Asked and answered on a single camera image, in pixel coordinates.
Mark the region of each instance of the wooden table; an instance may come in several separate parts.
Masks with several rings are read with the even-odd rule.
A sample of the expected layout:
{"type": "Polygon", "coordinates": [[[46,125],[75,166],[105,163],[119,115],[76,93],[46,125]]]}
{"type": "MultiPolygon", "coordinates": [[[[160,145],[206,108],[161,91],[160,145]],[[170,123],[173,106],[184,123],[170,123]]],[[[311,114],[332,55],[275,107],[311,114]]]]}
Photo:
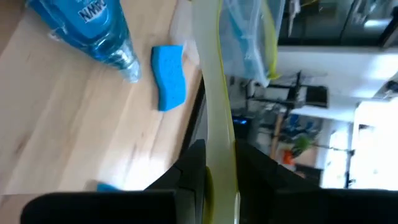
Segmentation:
{"type": "Polygon", "coordinates": [[[17,1],[0,3],[17,12],[15,27],[0,26],[0,195],[89,190],[92,181],[143,189],[178,157],[201,76],[184,57],[187,100],[161,113],[150,68],[152,46],[170,43],[177,0],[121,2],[142,65],[137,84],[50,40],[17,1]]]}

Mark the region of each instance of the white wall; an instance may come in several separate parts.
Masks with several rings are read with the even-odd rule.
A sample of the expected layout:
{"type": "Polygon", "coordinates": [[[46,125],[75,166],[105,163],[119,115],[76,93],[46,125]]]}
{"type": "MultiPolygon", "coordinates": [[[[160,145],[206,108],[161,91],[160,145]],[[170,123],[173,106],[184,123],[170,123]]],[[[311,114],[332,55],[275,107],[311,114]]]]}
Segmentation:
{"type": "Polygon", "coordinates": [[[291,75],[299,70],[316,77],[312,85],[329,88],[330,107],[306,106],[295,113],[353,121],[361,98],[372,98],[398,72],[398,49],[279,47],[279,73],[291,75]]]}

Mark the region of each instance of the orange object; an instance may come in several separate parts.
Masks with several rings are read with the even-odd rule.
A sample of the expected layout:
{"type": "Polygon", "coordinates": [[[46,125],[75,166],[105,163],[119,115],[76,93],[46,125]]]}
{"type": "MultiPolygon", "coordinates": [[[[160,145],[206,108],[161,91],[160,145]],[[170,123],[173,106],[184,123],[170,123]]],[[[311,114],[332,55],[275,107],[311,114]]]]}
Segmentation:
{"type": "Polygon", "coordinates": [[[283,164],[294,165],[293,154],[290,150],[284,150],[283,164]]]}

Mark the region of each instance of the bottle label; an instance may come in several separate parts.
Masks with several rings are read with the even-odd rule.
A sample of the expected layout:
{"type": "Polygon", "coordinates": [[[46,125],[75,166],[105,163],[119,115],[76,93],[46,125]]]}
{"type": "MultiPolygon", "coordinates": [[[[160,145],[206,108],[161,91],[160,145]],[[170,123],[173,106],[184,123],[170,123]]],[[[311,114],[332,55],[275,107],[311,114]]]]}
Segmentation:
{"type": "Polygon", "coordinates": [[[106,2],[104,0],[94,0],[78,13],[85,23],[87,23],[98,18],[105,9],[106,2]]]}

